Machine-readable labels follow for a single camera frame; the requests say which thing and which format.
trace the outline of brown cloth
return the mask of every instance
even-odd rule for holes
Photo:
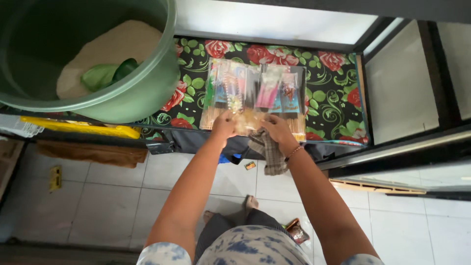
[[[144,163],[147,149],[59,141],[38,141],[38,152],[48,157],[135,168]]]
[[[265,166],[265,175],[275,176],[288,171],[288,165],[284,161],[284,155],[265,128],[249,135],[249,147],[255,152],[263,155],[267,161]]]

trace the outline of foot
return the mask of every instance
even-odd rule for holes
[[[209,219],[211,219],[213,217],[213,215],[214,215],[213,212],[205,211],[204,215],[203,215],[204,224],[207,224],[209,222]]]
[[[259,202],[255,196],[249,195],[247,196],[247,202],[245,203],[245,212],[249,213],[252,209],[258,209]]]

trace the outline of hand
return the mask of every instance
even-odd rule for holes
[[[236,122],[231,118],[231,112],[226,110],[214,121],[210,138],[222,141],[222,147],[224,148],[227,144],[227,139],[237,135],[235,129]]]
[[[270,133],[270,137],[278,143],[280,151],[284,156],[288,156],[299,147],[298,141],[296,141],[288,123],[284,119],[276,115],[268,117],[270,121],[261,120],[260,124]]]

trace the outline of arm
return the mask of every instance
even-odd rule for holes
[[[216,119],[208,140],[170,192],[144,247],[157,242],[170,242],[183,247],[194,259],[196,223],[208,200],[219,155],[227,138],[232,136],[234,121],[229,120],[229,112],[225,112]]]
[[[275,124],[263,121],[262,126],[278,142],[281,152],[288,156],[299,143],[285,120],[274,115],[270,119]],[[378,257],[342,197],[304,149],[296,151],[290,157],[288,167],[304,209],[321,242],[327,264],[338,265],[355,254]]]

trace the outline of plaid cloth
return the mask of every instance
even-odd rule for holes
[[[265,175],[275,176],[288,171],[288,165],[284,161],[284,155],[278,148],[278,143],[271,139],[265,128],[249,135],[249,147],[255,152],[263,155],[267,161]]]

